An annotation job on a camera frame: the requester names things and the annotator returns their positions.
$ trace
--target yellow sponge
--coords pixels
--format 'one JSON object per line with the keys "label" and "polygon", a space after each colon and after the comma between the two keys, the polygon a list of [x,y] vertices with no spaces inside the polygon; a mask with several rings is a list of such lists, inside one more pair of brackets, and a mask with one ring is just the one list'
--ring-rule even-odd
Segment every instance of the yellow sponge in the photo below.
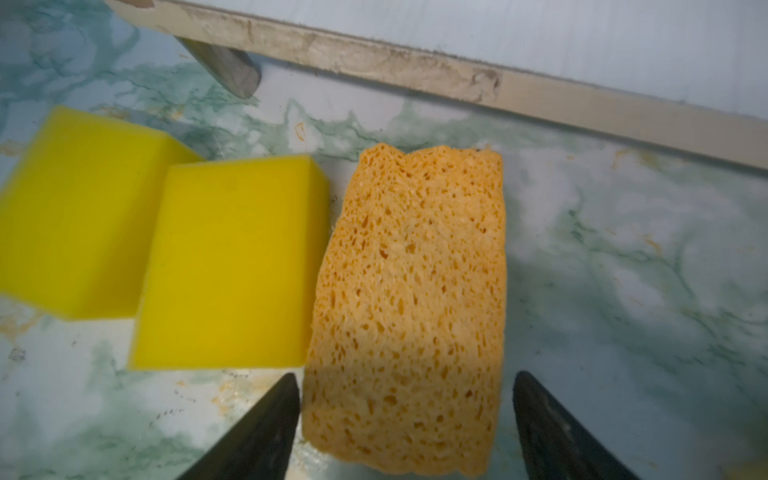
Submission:
{"label": "yellow sponge", "polygon": [[172,167],[129,366],[303,365],[328,229],[306,155]]}
{"label": "yellow sponge", "polygon": [[54,108],[0,192],[0,292],[65,319],[133,316],[167,167],[199,160],[165,133]]}

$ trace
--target marble tabletop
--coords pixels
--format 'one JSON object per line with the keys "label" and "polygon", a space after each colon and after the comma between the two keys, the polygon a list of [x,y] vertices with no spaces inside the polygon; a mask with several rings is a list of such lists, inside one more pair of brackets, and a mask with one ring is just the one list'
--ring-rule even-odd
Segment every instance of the marble tabletop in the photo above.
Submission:
{"label": "marble tabletop", "polygon": [[[520,369],[641,478],[714,480],[768,454],[765,173],[263,59],[241,101],[98,0],[0,14],[0,182],[54,104],[168,131],[210,160],[309,152],[334,217],[380,141],[499,151],[508,317],[487,478],[526,478]],[[175,478],[282,373],[128,372],[132,329],[0,300],[0,478]],[[288,478],[384,475],[297,438]]]}

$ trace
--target wooden leg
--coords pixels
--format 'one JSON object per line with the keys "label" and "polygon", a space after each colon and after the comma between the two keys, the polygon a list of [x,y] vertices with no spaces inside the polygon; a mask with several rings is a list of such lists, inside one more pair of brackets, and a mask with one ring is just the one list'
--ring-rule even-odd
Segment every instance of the wooden leg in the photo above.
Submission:
{"label": "wooden leg", "polygon": [[189,38],[176,39],[232,95],[249,98],[256,91],[261,72],[246,52]]}

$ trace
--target peeling edge banding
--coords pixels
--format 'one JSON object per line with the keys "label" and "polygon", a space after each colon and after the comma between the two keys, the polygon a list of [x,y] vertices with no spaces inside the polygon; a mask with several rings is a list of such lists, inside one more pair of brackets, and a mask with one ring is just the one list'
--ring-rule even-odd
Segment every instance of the peeling edge banding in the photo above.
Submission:
{"label": "peeling edge banding", "polygon": [[768,121],[186,3],[104,1],[138,27],[768,169]]}

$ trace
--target chipped board edge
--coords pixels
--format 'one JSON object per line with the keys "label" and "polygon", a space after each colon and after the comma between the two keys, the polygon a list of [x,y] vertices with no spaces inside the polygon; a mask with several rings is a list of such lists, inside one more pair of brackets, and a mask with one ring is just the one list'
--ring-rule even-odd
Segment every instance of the chipped board edge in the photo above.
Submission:
{"label": "chipped board edge", "polygon": [[768,169],[768,121],[169,0],[104,0],[137,27]]}

